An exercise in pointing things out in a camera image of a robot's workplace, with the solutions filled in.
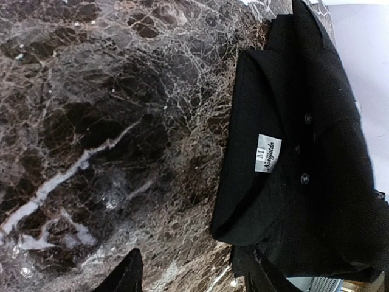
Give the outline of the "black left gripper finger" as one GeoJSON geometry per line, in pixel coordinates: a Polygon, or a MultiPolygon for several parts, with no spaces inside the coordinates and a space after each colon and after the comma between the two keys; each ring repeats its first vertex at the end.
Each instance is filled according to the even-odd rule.
{"type": "Polygon", "coordinates": [[[142,279],[142,255],[134,248],[92,292],[142,292],[142,279]]]}

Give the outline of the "black long sleeve shirt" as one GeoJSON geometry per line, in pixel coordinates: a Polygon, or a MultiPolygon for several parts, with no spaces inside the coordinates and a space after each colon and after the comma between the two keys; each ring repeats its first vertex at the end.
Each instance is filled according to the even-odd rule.
{"type": "Polygon", "coordinates": [[[239,56],[211,224],[247,291],[388,274],[388,203],[351,86],[320,21],[303,1],[292,9],[239,56]]]}

